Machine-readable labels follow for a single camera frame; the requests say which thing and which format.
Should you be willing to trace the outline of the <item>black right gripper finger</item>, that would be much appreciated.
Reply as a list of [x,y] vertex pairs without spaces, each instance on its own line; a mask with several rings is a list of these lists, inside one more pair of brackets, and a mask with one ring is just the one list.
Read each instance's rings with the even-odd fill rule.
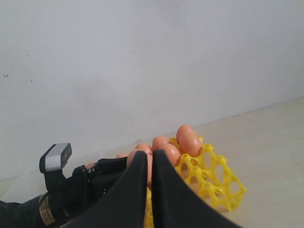
[[152,163],[152,213],[155,228],[236,228],[188,187],[164,150]]

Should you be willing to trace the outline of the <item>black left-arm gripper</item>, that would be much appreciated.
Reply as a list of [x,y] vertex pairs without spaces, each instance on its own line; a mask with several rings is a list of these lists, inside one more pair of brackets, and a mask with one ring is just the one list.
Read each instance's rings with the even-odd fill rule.
[[137,151],[127,169],[126,162],[126,158],[100,159],[90,168],[75,168],[69,178],[61,169],[46,172],[48,214],[55,221],[80,215],[68,228],[143,228],[147,155]]

